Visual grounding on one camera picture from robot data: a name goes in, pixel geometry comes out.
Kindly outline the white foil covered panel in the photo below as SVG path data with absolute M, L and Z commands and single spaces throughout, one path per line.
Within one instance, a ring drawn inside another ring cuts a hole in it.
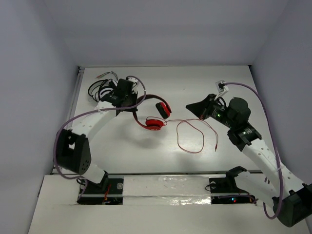
M 197 175 L 126 176 L 124 205 L 210 205 L 209 178 Z

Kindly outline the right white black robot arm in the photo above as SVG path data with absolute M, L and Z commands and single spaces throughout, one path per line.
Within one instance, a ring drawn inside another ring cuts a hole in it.
M 228 105 L 219 102 L 215 94 L 186 105 L 200 120 L 209 117 L 228 127 L 230 142 L 253 161 L 266 176 L 259 182 L 245 168 L 237 166 L 226 173 L 225 186 L 251 193 L 273 209 L 277 219 L 292 227 L 312 214 L 312 186 L 295 176 L 277 158 L 261 134 L 249 123 L 251 110 L 247 101 L 234 97 Z

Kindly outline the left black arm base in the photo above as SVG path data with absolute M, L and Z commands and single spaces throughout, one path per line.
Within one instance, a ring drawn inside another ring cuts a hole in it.
M 80 205 L 122 205 L 123 177 L 107 177 L 103 184 L 77 179 L 80 185 L 77 203 Z

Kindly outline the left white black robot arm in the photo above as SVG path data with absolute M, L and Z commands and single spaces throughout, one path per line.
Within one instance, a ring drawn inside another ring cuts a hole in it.
M 137 100 L 137 88 L 142 84 L 135 76 L 106 81 L 93 95 L 97 103 L 94 110 L 79 114 L 61 126 L 54 143 L 53 163 L 63 178 L 91 183 L 97 192 L 108 188 L 108 174 L 92 161 L 90 142 L 120 112 L 137 109 L 141 104 Z M 65 175 L 63 169 L 74 175 Z

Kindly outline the metal rail at left edge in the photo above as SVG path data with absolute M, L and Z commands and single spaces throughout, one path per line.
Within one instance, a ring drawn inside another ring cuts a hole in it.
M 69 110 L 66 115 L 65 121 L 68 121 L 69 119 L 71 119 L 75 114 L 75 107 L 77 104 L 77 95 L 81 86 L 81 80 L 83 78 L 84 70 L 85 68 L 83 66 L 78 66 L 77 78 L 76 78 L 72 98 L 69 104 Z

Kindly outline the white black headphones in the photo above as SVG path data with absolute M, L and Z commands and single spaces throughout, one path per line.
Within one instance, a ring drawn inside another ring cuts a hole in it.
M 99 102 L 106 95 L 112 92 L 117 87 L 117 81 L 113 79 L 103 79 L 94 82 L 88 88 L 88 95 L 94 101 Z

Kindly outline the red black headphones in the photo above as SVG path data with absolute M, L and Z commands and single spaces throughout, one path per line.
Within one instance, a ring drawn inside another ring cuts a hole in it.
M 147 94 L 144 101 L 151 103 L 152 99 L 157 100 L 154 104 L 155 110 L 152 115 L 150 113 L 146 115 L 145 121 L 142 122 L 143 118 L 137 116 L 138 109 L 136 109 L 133 112 L 133 118 L 140 127 L 146 130 L 159 131 L 166 125 L 165 120 L 170 117 L 172 110 L 168 102 L 164 98 L 157 95 Z

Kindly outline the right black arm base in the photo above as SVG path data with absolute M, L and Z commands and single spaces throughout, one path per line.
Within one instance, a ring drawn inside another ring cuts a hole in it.
M 205 190 L 210 192 L 212 204 L 254 204 L 257 199 L 248 192 L 239 189 L 235 178 L 247 170 L 241 166 L 234 167 L 225 173 L 224 177 L 214 177 L 209 179 Z

